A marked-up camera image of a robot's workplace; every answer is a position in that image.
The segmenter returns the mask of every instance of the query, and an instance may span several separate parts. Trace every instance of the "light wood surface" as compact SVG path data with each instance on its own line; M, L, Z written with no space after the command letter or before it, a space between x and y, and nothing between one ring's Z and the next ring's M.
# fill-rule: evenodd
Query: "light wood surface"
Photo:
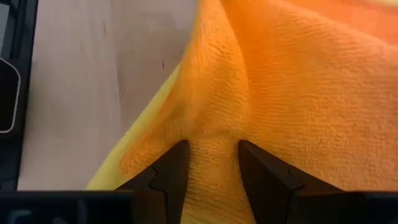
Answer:
M84 189L178 64L194 0L40 0L20 190Z

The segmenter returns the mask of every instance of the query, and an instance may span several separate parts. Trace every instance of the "wood grain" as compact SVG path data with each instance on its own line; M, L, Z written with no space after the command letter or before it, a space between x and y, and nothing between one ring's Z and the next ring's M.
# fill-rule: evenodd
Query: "wood grain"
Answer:
M20 190L84 189L178 64L195 2L40 0Z

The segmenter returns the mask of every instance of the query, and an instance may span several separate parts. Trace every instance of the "towel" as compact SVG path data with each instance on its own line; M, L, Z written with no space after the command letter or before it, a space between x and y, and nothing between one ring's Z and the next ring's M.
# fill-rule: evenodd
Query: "towel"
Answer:
M89 189L115 189L191 145L183 223L254 223L247 139L345 190L398 190L393 2L201 0L177 69Z

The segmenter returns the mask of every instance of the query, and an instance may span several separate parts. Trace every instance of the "wooden table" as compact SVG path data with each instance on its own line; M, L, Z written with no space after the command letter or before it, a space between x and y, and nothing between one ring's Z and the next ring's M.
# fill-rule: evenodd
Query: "wooden table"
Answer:
M40 0L20 190L84 189L178 64L193 0Z

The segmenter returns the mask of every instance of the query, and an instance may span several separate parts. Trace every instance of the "yellow microfiber towel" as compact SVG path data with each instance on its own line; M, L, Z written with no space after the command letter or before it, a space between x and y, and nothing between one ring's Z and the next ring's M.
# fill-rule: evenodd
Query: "yellow microfiber towel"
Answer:
M342 0L201 0L180 66L89 189L115 189L182 139L183 223L254 223L247 139L345 190L398 190L398 8Z

